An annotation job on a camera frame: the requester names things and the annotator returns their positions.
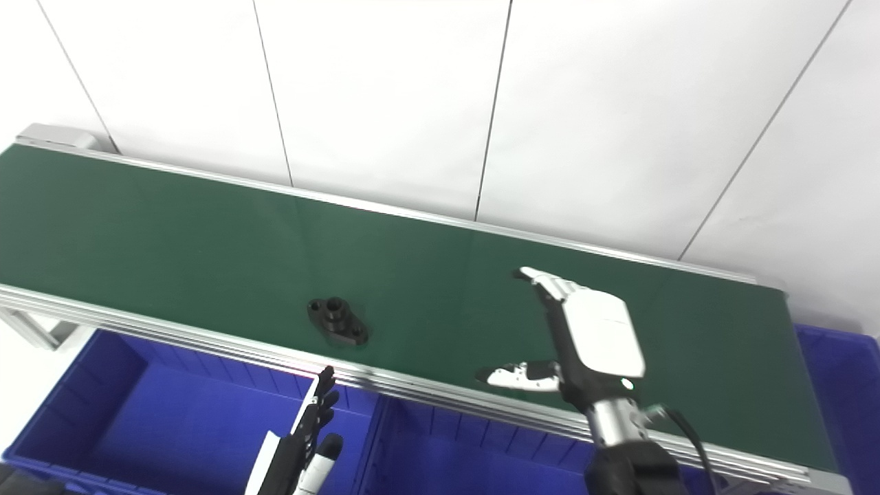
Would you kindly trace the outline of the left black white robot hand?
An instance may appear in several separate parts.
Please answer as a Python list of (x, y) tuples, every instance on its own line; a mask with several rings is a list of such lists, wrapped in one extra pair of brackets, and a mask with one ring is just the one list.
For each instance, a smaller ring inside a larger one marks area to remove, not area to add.
[(258, 451), (245, 494), (318, 494), (338, 461), (344, 445), (334, 432), (321, 430), (334, 418), (340, 393), (334, 388), (334, 368), (324, 367), (312, 380), (289, 432), (272, 430)]

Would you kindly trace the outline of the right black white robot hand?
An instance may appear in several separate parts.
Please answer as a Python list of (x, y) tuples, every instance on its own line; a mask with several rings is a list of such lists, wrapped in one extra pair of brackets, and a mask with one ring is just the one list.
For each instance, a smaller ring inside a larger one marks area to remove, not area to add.
[(482, 367), (476, 380), (513, 391), (559, 393), (581, 413), (597, 402), (635, 398), (634, 381), (644, 378), (646, 362), (622, 298), (534, 267), (518, 267), (514, 278), (535, 289), (556, 357)]

